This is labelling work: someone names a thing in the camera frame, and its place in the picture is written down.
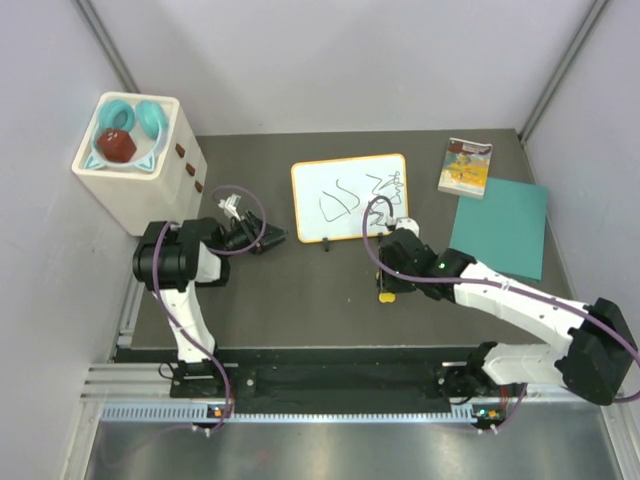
teal mat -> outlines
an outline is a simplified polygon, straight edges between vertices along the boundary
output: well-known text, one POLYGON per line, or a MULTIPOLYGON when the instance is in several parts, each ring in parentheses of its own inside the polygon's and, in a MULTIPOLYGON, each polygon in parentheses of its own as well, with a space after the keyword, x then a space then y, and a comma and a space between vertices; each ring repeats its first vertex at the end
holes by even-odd
POLYGON ((460 197, 451 248, 494 270, 542 278, 546 187, 489 178, 482 200, 460 197))

whiteboard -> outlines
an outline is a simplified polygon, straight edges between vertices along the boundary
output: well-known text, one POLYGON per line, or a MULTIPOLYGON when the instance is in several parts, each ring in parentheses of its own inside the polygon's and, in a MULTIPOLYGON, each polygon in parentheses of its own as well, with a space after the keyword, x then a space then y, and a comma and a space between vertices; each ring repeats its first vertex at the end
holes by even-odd
MULTIPOLYGON (((362 238, 362 216, 376 195, 393 203, 394 216, 409 215, 407 174, 399 153, 296 163, 291 167, 298 238, 303 243, 362 238)), ((387 233, 386 203, 374 206, 368 233, 387 233)))

brown box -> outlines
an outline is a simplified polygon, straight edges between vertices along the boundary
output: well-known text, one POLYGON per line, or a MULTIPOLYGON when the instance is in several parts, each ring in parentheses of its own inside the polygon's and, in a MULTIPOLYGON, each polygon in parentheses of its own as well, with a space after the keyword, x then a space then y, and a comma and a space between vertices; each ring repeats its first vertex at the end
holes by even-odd
POLYGON ((107 128, 100 135, 98 147, 104 158, 117 163, 127 163, 136 153, 136 144, 133 143, 129 132, 116 128, 107 128))

cat ear headphones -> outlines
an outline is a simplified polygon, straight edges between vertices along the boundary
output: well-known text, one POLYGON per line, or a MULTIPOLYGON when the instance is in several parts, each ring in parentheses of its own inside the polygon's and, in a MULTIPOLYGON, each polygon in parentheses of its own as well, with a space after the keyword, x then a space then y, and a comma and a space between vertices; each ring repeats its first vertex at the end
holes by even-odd
POLYGON ((91 153, 85 164, 85 169, 97 170, 108 166, 116 169, 135 167, 145 172, 154 171, 158 155, 166 144, 169 130, 169 120, 158 102, 143 100, 136 104, 134 112, 134 108, 124 100, 110 100, 100 107, 96 123, 91 139, 91 153), (98 147, 98 138, 109 129, 131 132, 136 120, 145 135, 155 140, 153 148, 140 158, 128 163, 111 162, 104 158, 98 147))

white wall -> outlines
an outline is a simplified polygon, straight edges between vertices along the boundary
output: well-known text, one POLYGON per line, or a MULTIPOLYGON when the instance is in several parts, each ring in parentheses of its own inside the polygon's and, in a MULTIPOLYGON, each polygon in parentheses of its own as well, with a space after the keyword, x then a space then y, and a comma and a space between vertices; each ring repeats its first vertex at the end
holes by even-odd
POLYGON ((94 0, 197 134, 520 128, 591 0, 94 0))
POLYGON ((617 302, 638 342, 639 24, 640 2, 611 2, 528 143, 576 294, 617 302))
POLYGON ((0 16, 0 478, 45 479, 130 268, 132 240, 71 174, 119 84, 70 1, 2 2, 0 16))

